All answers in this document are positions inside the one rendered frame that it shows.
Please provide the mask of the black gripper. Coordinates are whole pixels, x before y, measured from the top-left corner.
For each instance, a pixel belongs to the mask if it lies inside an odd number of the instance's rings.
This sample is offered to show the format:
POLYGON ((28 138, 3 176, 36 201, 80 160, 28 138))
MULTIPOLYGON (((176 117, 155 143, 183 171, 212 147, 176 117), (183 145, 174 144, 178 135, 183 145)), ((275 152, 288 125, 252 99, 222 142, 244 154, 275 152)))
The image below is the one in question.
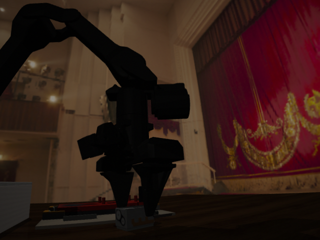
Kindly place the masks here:
POLYGON ((154 124, 140 114, 124 114, 116 119, 122 122, 128 135, 129 144, 124 150, 111 150, 111 155, 99 158, 96 172, 100 172, 112 187, 117 208, 128 204, 134 177, 132 167, 141 178, 142 196, 145 215, 154 215, 167 180, 177 164, 184 160, 184 148, 178 140, 151 137, 149 131, 154 124))

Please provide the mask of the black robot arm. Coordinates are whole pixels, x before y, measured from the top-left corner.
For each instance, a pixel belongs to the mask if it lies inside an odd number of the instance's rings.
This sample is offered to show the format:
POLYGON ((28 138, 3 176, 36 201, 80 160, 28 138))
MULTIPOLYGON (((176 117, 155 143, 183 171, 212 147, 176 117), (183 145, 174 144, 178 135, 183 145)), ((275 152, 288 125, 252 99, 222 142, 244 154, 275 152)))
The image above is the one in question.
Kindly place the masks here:
MULTIPOLYGON (((109 101, 116 101, 116 118, 138 114, 148 118, 148 100, 151 114, 158 120, 188 119, 190 95, 184 83, 157 84, 157 77, 146 66, 144 57, 119 46, 90 23, 74 8, 62 8, 50 3, 24 5, 11 25, 11 36, 0 49, 0 96, 32 52, 49 43, 62 42, 76 37, 109 68, 119 83, 106 90, 109 101), (51 20, 65 23, 55 29, 51 20)), ((125 126, 120 121, 117 128, 112 122, 99 125, 96 134, 77 141, 82 160, 103 155, 111 150, 124 150, 129 144, 125 126)))

